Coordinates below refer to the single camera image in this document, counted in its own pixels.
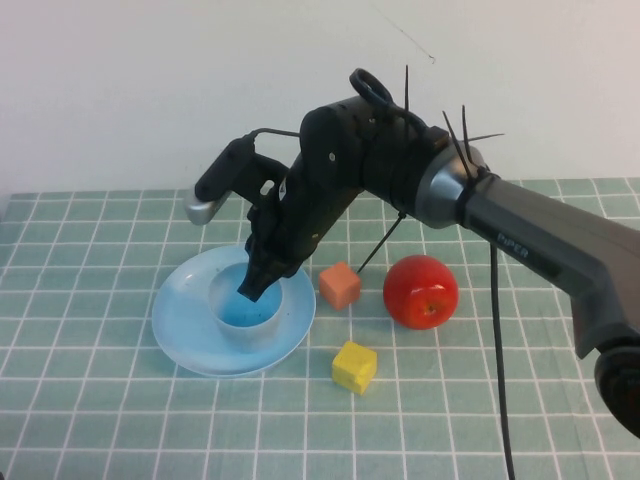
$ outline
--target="white wall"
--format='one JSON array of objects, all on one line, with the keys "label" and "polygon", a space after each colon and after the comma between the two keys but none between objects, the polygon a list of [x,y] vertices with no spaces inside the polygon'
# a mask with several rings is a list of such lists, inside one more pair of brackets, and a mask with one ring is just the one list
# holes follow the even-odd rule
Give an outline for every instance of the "white wall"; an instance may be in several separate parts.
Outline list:
[{"label": "white wall", "polygon": [[638,18],[637,0],[3,0],[0,193],[186,186],[232,138],[353,95],[355,67],[400,102],[405,63],[429,124],[465,103],[472,135],[507,133],[478,144],[503,177],[640,176]]}]

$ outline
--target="table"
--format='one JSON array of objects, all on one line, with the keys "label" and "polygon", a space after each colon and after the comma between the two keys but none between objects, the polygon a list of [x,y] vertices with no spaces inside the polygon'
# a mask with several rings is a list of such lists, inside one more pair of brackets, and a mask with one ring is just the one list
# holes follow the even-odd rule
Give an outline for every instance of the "table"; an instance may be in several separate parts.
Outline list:
[{"label": "table", "polygon": [[[640,179],[517,182],[640,229]],[[206,228],[175,190],[14,195],[0,223],[0,472],[9,479],[497,479],[505,477],[489,298],[489,248],[457,227],[404,221],[342,312],[318,298],[310,335],[255,377],[191,374],[157,347],[156,289],[199,252],[244,241],[247,202]],[[357,268],[396,212],[363,195],[305,264]],[[455,316],[395,325],[384,276],[414,253],[447,263]],[[640,440],[608,413],[578,362],[566,295],[500,257],[517,478],[631,479]],[[362,397],[333,384],[348,339],[378,352]]]}]

